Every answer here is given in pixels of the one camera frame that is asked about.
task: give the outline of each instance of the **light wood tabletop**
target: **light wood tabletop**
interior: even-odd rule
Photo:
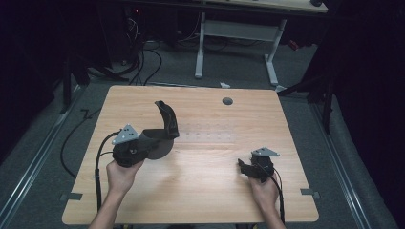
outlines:
[[[305,12],[327,12],[328,8],[322,3],[315,7],[309,0],[202,0],[207,3],[237,4],[250,7],[272,8],[277,10],[297,10]]]
[[[223,98],[233,100],[224,105]],[[263,221],[238,158],[250,164],[251,151],[277,152],[274,167],[283,181],[286,221],[316,221],[309,185],[277,93],[271,90],[113,86],[107,94],[89,147],[63,214],[66,224],[90,224],[96,215],[94,169],[102,140],[131,124],[137,132],[162,129],[155,101],[176,114],[180,137],[172,151],[146,159],[134,186],[122,202],[116,223],[244,223]],[[112,151],[108,141],[103,152]],[[108,189],[105,166],[99,164],[103,197]]]

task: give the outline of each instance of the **gray carpet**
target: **gray carpet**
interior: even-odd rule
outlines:
[[[148,44],[146,48],[156,47],[156,43]],[[176,49],[161,45],[156,52],[162,57],[160,70],[151,78],[151,83],[171,83],[201,87],[220,87],[224,82],[231,88],[274,89],[269,84],[262,46],[254,47],[249,52],[247,48],[233,45],[220,52],[206,51],[204,76],[194,78],[196,48],[178,47]],[[293,51],[281,46],[276,53],[274,65],[282,86],[298,83],[308,66],[316,48],[303,48]],[[145,65],[141,73],[144,80],[159,65],[159,58],[152,52],[145,51]],[[123,84],[105,78],[93,77],[92,83],[85,89],[67,117],[60,134],[57,136],[50,154],[40,173],[15,212],[8,228],[86,228],[86,226],[68,226],[61,221],[66,202],[60,200],[63,194],[71,191],[74,179],[62,168],[59,153],[69,132],[83,120],[87,109],[96,111],[102,106],[107,91],[111,85]],[[61,110],[61,89],[55,91],[56,99],[36,120],[15,147],[9,158],[0,166],[0,183],[2,193],[0,204],[3,206],[13,189],[30,165],[47,132],[51,129]],[[287,223],[287,228],[357,228],[351,209],[345,199],[340,183],[333,170],[328,152],[328,146],[317,125],[305,94],[291,94],[281,97],[298,154],[306,172],[309,187],[318,192],[320,198],[315,199],[319,211],[319,220],[312,223]],[[396,225],[384,206],[383,200],[377,193],[367,170],[356,154],[350,135],[334,102],[336,112],[332,113],[331,131],[336,148],[343,157],[342,160],[350,174],[353,184],[370,214],[373,228],[396,228]],[[83,155],[87,149],[97,115],[83,123],[71,136],[66,144],[64,158],[67,166],[77,173]],[[153,228],[164,228],[163,225],[152,225]]]

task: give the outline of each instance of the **forearm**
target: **forearm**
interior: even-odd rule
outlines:
[[[93,219],[90,229],[111,229],[116,221],[119,205],[122,203],[124,195],[108,193],[95,219]]]
[[[276,208],[273,206],[270,207],[261,207],[260,211],[262,212],[263,218],[268,229],[285,229],[286,226],[280,219],[280,215],[277,212]]]

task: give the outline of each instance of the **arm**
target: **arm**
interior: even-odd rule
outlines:
[[[89,228],[113,228],[118,208],[134,184],[135,174],[140,166],[142,166],[142,163],[143,161],[133,165],[131,168],[121,167],[116,161],[107,165],[109,184],[107,197],[104,199],[100,210]]]
[[[268,178],[265,183],[262,183],[260,179],[249,178],[250,185],[252,187],[253,198],[257,203],[260,212],[265,219],[268,229],[286,228],[282,223],[279,213],[277,212],[275,203],[278,197],[278,189],[274,182]]]

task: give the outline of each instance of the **person's left hand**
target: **person's left hand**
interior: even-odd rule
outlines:
[[[143,161],[138,162],[130,168],[124,168],[112,161],[107,165],[108,192],[125,195],[134,184],[135,174],[137,173]]]

